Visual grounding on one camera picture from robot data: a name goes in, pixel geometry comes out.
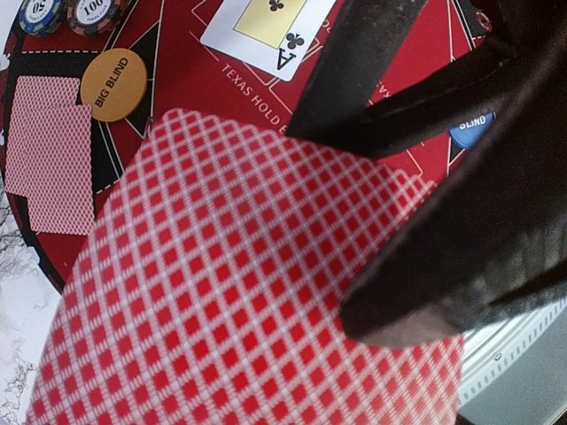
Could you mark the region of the blue small blind button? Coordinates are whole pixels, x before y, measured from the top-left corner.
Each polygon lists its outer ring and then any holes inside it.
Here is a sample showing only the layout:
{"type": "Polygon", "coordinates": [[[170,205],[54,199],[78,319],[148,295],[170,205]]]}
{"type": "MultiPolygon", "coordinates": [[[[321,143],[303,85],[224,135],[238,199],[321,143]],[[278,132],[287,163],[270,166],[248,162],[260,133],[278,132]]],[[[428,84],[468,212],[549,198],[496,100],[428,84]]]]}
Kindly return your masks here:
{"type": "Polygon", "coordinates": [[[458,147],[470,150],[492,125],[494,114],[480,115],[449,130],[450,137],[458,147]]]}

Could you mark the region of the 50 chips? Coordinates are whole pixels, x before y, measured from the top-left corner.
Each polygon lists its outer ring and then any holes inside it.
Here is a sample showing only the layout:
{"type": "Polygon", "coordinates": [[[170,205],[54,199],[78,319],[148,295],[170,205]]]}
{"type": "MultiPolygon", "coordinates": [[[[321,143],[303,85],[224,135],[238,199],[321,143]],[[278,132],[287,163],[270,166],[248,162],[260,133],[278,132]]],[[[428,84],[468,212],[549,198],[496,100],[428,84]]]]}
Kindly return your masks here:
{"type": "Polygon", "coordinates": [[[44,38],[58,31],[65,16],[66,1],[25,0],[19,8],[19,26],[28,35],[44,38]]]}

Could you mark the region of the red card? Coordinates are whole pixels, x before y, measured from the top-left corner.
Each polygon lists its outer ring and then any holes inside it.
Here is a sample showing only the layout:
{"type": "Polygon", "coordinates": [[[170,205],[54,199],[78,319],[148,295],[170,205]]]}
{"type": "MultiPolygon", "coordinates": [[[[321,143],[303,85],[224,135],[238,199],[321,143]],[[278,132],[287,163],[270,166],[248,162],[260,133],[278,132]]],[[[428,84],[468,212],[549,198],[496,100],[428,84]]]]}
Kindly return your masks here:
{"type": "Polygon", "coordinates": [[[25,196],[39,165],[39,145],[46,139],[47,115],[75,105],[78,78],[23,75],[17,79],[6,148],[5,188],[25,196]]]}

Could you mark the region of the ace of clubs card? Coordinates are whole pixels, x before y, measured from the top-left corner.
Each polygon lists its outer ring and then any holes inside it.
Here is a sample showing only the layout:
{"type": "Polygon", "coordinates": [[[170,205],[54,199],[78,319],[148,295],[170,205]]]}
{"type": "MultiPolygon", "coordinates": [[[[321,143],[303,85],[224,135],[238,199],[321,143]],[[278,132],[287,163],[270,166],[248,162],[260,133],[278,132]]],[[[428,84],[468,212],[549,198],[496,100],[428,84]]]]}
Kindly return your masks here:
{"type": "Polygon", "coordinates": [[[230,0],[200,42],[289,82],[335,3],[329,0],[230,0]]]}

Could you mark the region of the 100 chips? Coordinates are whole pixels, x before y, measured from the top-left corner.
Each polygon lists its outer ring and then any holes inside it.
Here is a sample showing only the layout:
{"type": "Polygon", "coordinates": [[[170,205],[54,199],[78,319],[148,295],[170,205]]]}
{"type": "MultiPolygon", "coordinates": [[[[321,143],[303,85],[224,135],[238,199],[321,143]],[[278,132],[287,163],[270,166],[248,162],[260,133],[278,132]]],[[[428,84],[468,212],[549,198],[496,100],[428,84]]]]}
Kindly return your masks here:
{"type": "Polygon", "coordinates": [[[124,0],[73,0],[67,6],[67,23],[78,35],[101,35],[121,22],[127,7],[124,0]]]}

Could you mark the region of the orange big blind button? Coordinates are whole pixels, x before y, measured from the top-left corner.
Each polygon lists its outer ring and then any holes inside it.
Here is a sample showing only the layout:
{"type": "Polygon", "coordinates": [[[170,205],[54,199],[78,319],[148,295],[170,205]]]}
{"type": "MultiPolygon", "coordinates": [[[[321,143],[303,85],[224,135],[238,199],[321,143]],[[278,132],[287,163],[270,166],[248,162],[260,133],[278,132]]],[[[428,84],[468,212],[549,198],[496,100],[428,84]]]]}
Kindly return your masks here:
{"type": "Polygon", "coordinates": [[[144,61],[125,48],[97,55],[83,73],[82,104],[92,108],[92,117],[102,122],[123,120],[141,104],[148,86],[144,61]]]}

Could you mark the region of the red playing card deck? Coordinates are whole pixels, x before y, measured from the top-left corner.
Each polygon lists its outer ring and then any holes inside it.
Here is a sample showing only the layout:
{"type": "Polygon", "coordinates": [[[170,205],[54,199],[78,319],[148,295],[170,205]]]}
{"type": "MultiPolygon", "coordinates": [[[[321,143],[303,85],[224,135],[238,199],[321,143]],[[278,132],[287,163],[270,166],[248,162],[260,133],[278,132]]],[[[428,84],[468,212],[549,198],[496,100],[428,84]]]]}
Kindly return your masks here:
{"type": "Polygon", "coordinates": [[[29,424],[452,424],[461,338],[348,340],[348,283],[435,189],[212,114],[155,123],[98,215],[29,424]]]}

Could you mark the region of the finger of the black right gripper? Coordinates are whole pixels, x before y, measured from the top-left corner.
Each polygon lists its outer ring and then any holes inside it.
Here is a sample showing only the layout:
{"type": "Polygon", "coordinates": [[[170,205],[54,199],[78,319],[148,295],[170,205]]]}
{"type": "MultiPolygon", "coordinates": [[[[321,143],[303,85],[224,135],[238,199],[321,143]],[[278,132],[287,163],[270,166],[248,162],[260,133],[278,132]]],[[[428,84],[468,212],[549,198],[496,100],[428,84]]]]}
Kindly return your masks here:
{"type": "Polygon", "coordinates": [[[287,135],[327,146],[376,146],[364,112],[425,1],[345,1],[292,114],[287,135]]]}
{"type": "Polygon", "coordinates": [[[566,49],[554,44],[514,104],[353,281],[346,336],[406,348],[566,294],[566,49]]]}

